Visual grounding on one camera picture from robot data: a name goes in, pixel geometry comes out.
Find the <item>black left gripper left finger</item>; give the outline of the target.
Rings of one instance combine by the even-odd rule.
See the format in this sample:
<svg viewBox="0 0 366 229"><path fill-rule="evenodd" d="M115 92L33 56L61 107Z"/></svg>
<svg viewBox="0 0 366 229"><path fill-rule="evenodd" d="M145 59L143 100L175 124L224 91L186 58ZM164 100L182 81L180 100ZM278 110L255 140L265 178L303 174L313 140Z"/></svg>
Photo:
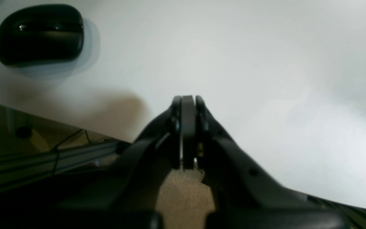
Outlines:
<svg viewBox="0 0 366 229"><path fill-rule="evenodd" d="M180 168L183 99L101 170L54 174L0 193L0 229L162 228L159 189Z"/></svg>

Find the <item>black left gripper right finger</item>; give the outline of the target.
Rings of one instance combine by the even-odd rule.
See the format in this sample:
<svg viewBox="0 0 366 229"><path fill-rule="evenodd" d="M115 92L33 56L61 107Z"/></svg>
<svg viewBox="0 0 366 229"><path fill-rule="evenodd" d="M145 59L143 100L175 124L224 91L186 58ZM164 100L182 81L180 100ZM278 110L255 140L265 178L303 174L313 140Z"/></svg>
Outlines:
<svg viewBox="0 0 366 229"><path fill-rule="evenodd" d="M347 229L345 217L296 197L251 159L200 96L182 97L183 168L199 168L215 211L206 229Z"/></svg>

